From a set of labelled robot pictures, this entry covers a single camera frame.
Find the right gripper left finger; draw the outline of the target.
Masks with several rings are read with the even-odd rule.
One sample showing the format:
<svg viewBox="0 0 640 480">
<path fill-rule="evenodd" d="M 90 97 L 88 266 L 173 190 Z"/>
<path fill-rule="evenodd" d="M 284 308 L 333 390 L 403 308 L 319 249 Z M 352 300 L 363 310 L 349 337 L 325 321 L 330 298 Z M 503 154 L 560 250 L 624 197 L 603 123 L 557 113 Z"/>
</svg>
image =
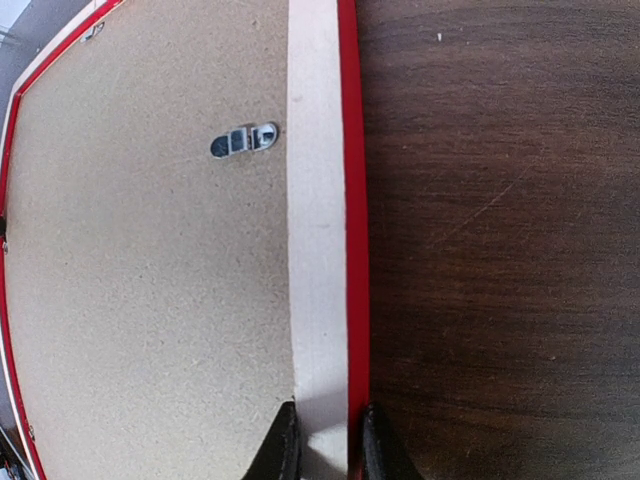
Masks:
<svg viewBox="0 0 640 480">
<path fill-rule="evenodd" d="M 284 402 L 243 480 L 299 480 L 301 431 L 294 401 Z"/>
</svg>

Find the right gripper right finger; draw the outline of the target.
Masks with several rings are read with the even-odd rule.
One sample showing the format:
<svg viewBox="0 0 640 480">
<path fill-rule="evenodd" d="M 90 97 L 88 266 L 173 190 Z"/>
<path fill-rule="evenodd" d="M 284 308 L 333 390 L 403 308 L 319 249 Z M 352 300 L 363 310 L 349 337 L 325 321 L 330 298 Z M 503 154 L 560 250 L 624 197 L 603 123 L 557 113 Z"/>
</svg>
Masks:
<svg viewBox="0 0 640 480">
<path fill-rule="evenodd" d="M 365 479 L 424 480 L 378 403 L 370 403 L 365 410 L 362 451 Z"/>
</svg>

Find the brown cardboard backing board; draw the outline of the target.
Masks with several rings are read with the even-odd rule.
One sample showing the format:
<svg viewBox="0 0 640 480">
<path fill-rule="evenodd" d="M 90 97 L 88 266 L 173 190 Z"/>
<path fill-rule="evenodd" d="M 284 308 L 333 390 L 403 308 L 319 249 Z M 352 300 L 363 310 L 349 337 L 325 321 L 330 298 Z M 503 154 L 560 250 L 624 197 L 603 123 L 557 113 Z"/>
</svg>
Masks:
<svg viewBox="0 0 640 480">
<path fill-rule="evenodd" d="M 38 479 L 239 479 L 293 392 L 284 1 L 37 1 L 2 133 L 5 375 Z"/>
</svg>

